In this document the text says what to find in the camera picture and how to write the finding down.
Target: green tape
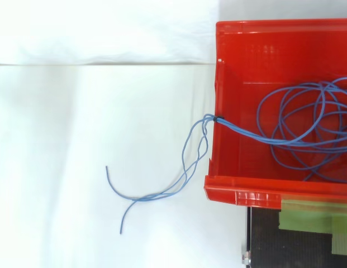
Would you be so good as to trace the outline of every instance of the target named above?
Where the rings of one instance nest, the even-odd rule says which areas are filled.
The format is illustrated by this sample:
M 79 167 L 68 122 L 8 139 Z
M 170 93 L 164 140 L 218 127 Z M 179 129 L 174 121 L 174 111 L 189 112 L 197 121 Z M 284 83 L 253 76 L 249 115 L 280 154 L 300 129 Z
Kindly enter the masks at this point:
M 282 200 L 280 229 L 332 234 L 332 254 L 347 255 L 347 204 Z
M 332 233 L 330 213 L 284 210 L 280 212 L 279 218 L 280 229 L 312 233 Z

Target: white surface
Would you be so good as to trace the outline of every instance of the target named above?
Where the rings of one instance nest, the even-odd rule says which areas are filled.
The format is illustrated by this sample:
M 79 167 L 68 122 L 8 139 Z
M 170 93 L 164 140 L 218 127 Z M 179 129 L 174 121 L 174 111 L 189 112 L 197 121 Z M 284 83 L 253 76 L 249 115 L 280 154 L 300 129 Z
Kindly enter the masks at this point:
M 191 125 L 214 110 L 214 73 L 0 66 L 0 267 L 242 267 L 245 208 L 207 200 L 208 156 L 181 193 L 134 206 L 122 236 L 130 202 L 104 169 L 137 196 L 177 178 Z
M 347 0 L 7 0 L 0 64 L 215 63 L 222 20 L 347 17 Z

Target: coiled wire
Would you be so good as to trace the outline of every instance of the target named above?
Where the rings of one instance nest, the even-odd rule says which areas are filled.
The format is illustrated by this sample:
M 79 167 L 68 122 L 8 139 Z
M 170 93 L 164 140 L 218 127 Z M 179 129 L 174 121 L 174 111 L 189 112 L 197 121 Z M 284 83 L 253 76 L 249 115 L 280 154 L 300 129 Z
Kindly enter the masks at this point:
M 113 186 L 110 179 L 108 167 L 106 166 L 107 180 L 112 190 L 120 197 L 132 201 L 130 206 L 126 209 L 126 211 L 123 214 L 123 217 L 121 220 L 120 234 L 122 234 L 123 222 L 125 220 L 127 212 L 130 210 L 130 208 L 134 204 L 136 204 L 137 202 L 150 202 L 150 201 L 155 201 L 155 200 L 171 197 L 172 195 L 179 193 L 187 185 L 187 183 L 190 181 L 190 179 L 194 175 L 194 172 L 196 171 L 198 162 L 200 161 L 200 159 L 202 159 L 206 155 L 208 151 L 207 124 L 211 121 L 215 121 L 219 124 L 222 124 L 241 135 L 250 137 L 256 141 L 270 145 L 272 156 L 274 157 L 275 161 L 279 163 L 280 165 L 289 169 L 310 171 L 309 175 L 307 175 L 304 178 L 305 181 L 308 180 L 311 176 L 316 175 L 328 181 L 333 181 L 337 183 L 347 183 L 346 180 L 331 178 L 319 172 L 319 169 L 322 166 L 332 162 L 333 160 L 337 159 L 341 154 L 347 152 L 347 145 L 340 145 L 341 142 L 347 141 L 347 125 L 343 124 L 343 117 L 347 116 L 347 104 L 339 102 L 336 96 L 337 94 L 342 94 L 347 96 L 347 89 L 341 89 L 340 87 L 336 85 L 338 82 L 343 80 L 347 80 L 347 77 L 339 78 L 332 82 L 323 81 L 319 83 L 303 83 L 297 86 L 285 87 L 285 88 L 280 88 L 275 91 L 272 91 L 271 93 L 269 93 L 262 99 L 262 101 L 258 105 L 258 109 L 256 112 L 256 124 L 258 126 L 260 134 L 256 134 L 251 131 L 240 128 L 236 126 L 235 124 L 223 119 L 222 117 L 216 117 L 212 114 L 204 115 L 204 117 L 201 120 L 198 120 L 192 126 L 191 130 L 189 131 L 188 137 L 184 143 L 182 155 L 181 155 L 183 174 L 177 179 L 177 181 L 174 184 L 172 184 L 171 186 L 167 187 L 165 190 L 159 193 L 148 194 L 139 198 L 128 197 L 126 195 L 121 194 Z M 262 109 L 262 105 L 265 103 L 265 101 L 268 98 L 280 92 L 285 92 L 285 94 L 280 102 L 278 122 L 275 129 L 273 130 L 271 137 L 268 137 L 267 134 L 263 131 L 261 123 L 260 123 L 260 111 Z M 284 110 L 286 109 L 286 107 L 292 100 L 294 100 L 298 96 L 301 96 L 309 92 L 319 93 L 315 102 L 301 106 L 293 111 L 290 111 L 284 114 Z M 336 106 L 337 111 L 325 112 L 327 105 Z M 309 127 L 307 131 L 297 136 L 286 124 L 286 119 L 301 110 L 311 108 L 311 107 L 313 107 L 313 124 Z M 329 116 L 338 116 L 338 120 L 339 120 L 338 130 L 330 130 L 321 125 L 321 120 Z M 189 139 L 191 138 L 193 130 L 198 125 L 201 125 L 202 137 L 198 144 L 197 158 L 193 163 L 191 163 L 189 167 L 186 167 L 186 164 L 184 162 L 184 152 L 186 150 Z M 317 142 L 304 141 L 303 139 L 307 137 L 309 134 L 311 134 L 313 131 L 316 133 L 316 136 L 319 141 Z M 282 135 L 282 138 L 276 138 L 276 135 L 278 132 Z M 324 140 L 322 138 L 321 132 L 332 133 L 335 135 L 335 138 L 330 140 Z M 289 133 L 289 135 L 292 136 L 293 139 L 287 140 L 287 133 Z M 202 145 L 204 146 L 204 148 L 203 148 L 203 153 L 201 154 L 200 151 L 201 151 Z M 279 158 L 276 156 L 275 148 L 280 148 L 280 149 L 289 151 L 292 154 L 292 156 L 301 164 L 301 166 L 299 167 L 289 166 L 282 163 L 279 160 Z M 324 154 L 325 156 L 320 163 L 314 164 L 314 165 L 308 165 L 296 154 L 296 152 L 305 152 L 309 154 Z

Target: blue cable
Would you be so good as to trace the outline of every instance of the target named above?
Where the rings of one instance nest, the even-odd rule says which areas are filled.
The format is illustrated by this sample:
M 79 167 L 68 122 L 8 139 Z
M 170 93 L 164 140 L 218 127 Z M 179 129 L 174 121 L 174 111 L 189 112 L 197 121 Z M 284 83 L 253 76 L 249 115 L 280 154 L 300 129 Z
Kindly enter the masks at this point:
M 155 201 L 167 197 L 171 197 L 172 195 L 175 195 L 179 193 L 190 181 L 192 176 L 194 175 L 197 164 L 202 159 L 206 153 L 208 152 L 208 139 L 207 139 L 207 124 L 211 121 L 217 122 L 223 126 L 228 127 L 229 129 L 244 135 L 246 137 L 250 137 L 254 140 L 257 140 L 259 142 L 265 143 L 267 145 L 270 145 L 270 151 L 272 153 L 272 156 L 274 157 L 275 161 L 284 166 L 285 168 L 293 169 L 293 170 L 302 170 L 302 171 L 310 171 L 310 173 L 304 178 L 304 181 L 308 180 L 311 178 L 313 175 L 319 176 L 322 179 L 328 180 L 328 181 L 333 181 L 337 183 L 347 183 L 345 180 L 339 180 L 335 178 L 330 178 L 328 176 L 325 176 L 319 172 L 319 169 L 332 162 L 333 160 L 337 159 L 341 154 L 347 152 L 347 145 L 340 145 L 340 142 L 347 141 L 347 125 L 343 124 L 343 119 L 344 116 L 347 115 L 347 104 L 346 103 L 340 103 L 336 94 L 343 94 L 347 96 L 347 90 L 346 89 L 341 89 L 339 88 L 336 84 L 340 81 L 347 80 L 347 77 L 339 78 L 336 79 L 332 82 L 326 82 L 322 81 L 319 83 L 303 83 L 294 87 L 285 87 L 285 88 L 280 88 L 275 91 L 272 91 L 268 95 L 266 95 L 262 101 L 258 105 L 258 109 L 256 112 L 256 125 L 258 126 L 258 130 L 260 134 L 253 133 L 251 131 L 242 129 L 235 124 L 223 119 L 222 117 L 216 117 L 212 114 L 206 114 L 201 120 L 198 120 L 191 128 L 189 131 L 188 137 L 184 143 L 183 150 L 182 150 L 182 155 L 181 155 L 181 161 L 182 161 L 182 166 L 183 166 L 183 174 L 175 181 L 174 184 L 171 186 L 167 187 L 165 190 L 158 192 L 158 193 L 153 193 L 153 194 L 148 194 L 143 197 L 128 197 L 126 195 L 121 194 L 117 189 L 113 186 L 111 183 L 108 167 L 106 166 L 106 175 L 107 175 L 107 180 L 112 188 L 112 190 L 119 195 L 122 198 L 125 198 L 127 200 L 131 200 L 132 203 L 130 206 L 126 209 L 125 213 L 122 216 L 121 220 L 121 227 L 120 227 L 120 234 L 122 234 L 122 228 L 123 228 L 123 222 L 125 220 L 125 217 L 127 215 L 127 212 L 130 210 L 130 208 L 136 204 L 137 202 L 150 202 L 150 201 Z M 304 95 L 309 92 L 319 92 L 319 95 L 316 99 L 315 102 L 301 106 L 293 111 L 290 111 L 286 114 L 284 114 L 284 110 L 288 106 L 288 104 L 297 98 L 298 96 Z M 279 110 L 279 116 L 278 116 L 278 122 L 273 130 L 271 137 L 268 137 L 267 134 L 263 131 L 261 124 L 260 124 L 260 111 L 262 109 L 263 104 L 265 101 L 279 93 L 279 92 L 285 92 L 281 102 L 280 102 L 280 110 Z M 326 106 L 336 106 L 337 111 L 332 111 L 332 112 L 325 112 Z M 290 117 L 291 115 L 302 111 L 304 109 L 313 107 L 313 124 L 309 127 L 307 131 L 305 131 L 301 135 L 296 135 L 286 124 L 286 119 Z M 338 130 L 329 130 L 325 127 L 322 127 L 320 125 L 321 120 L 325 117 L 329 116 L 338 116 L 339 120 L 339 125 L 338 125 Z M 202 128 L 202 137 L 199 141 L 198 144 L 198 151 L 197 151 L 197 158 L 196 160 L 186 168 L 186 164 L 184 162 L 184 152 L 186 150 L 187 144 L 191 138 L 192 132 L 197 127 L 198 125 L 201 125 Z M 309 134 L 312 132 L 316 133 L 316 137 L 318 138 L 319 141 L 317 142 L 307 142 L 304 141 L 303 139 L 306 138 Z M 328 132 L 330 134 L 335 135 L 334 139 L 331 140 L 324 140 L 321 136 L 321 131 L 323 132 Z M 282 135 L 282 138 L 276 138 L 275 136 L 277 133 L 280 133 Z M 291 140 L 287 140 L 286 133 L 289 133 L 292 136 Z M 201 155 L 200 150 L 201 146 L 204 144 L 204 153 Z M 289 166 L 284 163 L 282 163 L 279 158 L 276 156 L 275 153 L 275 148 L 283 149 L 286 151 L 289 151 L 292 156 L 301 164 L 301 166 Z M 324 159 L 315 165 L 307 165 L 300 157 L 297 156 L 296 152 L 304 152 L 304 153 L 309 153 L 309 154 L 325 154 L 326 156 Z

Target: red plastic bin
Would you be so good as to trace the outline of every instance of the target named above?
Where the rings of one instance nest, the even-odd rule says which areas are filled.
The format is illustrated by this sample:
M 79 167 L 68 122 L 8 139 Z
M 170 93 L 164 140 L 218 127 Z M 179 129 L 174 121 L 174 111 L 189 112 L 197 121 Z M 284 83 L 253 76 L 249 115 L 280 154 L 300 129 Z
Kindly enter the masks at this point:
M 347 76 L 347 19 L 218 22 L 216 43 L 215 114 L 255 133 L 259 133 L 256 109 L 269 92 Z M 276 126 L 280 100 L 281 95 L 275 96 L 262 108 L 267 133 Z M 294 105 L 303 102 L 300 99 Z M 289 124 L 301 132 L 311 125 L 311 118 L 300 114 Z M 336 118 L 327 122 L 335 123 Z M 288 153 L 279 158 L 299 166 Z M 347 154 L 322 172 L 347 180 Z M 215 123 L 205 180 L 210 200 L 274 209 L 281 208 L 282 199 L 347 203 L 347 184 L 317 177 L 302 181 L 307 174 L 280 166 L 268 145 Z

